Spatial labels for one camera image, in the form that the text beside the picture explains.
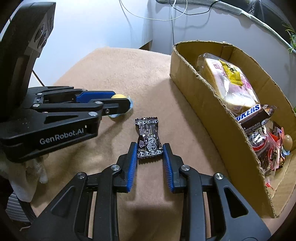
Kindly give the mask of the striped sleeve forearm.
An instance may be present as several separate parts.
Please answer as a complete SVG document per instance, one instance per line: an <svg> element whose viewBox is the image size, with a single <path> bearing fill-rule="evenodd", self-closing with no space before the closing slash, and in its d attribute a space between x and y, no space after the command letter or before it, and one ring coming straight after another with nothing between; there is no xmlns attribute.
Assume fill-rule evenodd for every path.
<svg viewBox="0 0 296 241"><path fill-rule="evenodd" d="M19 200L15 193L12 193L7 202L6 213L11 220L33 223L37 218L31 204Z"/></svg>

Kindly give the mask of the white gloved left hand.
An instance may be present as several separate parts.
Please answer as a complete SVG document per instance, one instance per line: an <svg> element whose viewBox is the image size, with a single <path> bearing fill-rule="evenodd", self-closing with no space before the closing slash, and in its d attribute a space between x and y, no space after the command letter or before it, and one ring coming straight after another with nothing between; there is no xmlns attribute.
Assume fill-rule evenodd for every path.
<svg viewBox="0 0 296 241"><path fill-rule="evenodd" d="M31 202L37 189L37 184L48 182L44 161L48 154L25 161L13 163L1 152L1 176L9 183L20 201Z"/></svg>

